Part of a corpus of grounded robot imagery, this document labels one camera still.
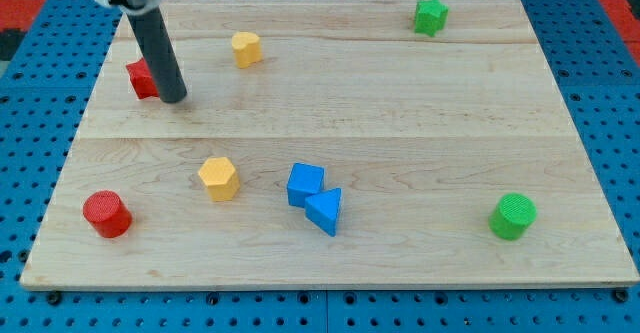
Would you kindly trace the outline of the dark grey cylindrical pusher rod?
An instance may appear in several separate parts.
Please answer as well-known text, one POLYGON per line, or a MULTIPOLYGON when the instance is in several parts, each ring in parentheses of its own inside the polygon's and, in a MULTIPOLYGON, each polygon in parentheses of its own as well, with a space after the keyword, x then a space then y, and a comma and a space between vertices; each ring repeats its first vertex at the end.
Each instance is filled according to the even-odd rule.
POLYGON ((187 88, 160 9, 128 15, 127 19, 160 100, 168 104, 181 102, 187 96, 187 88))

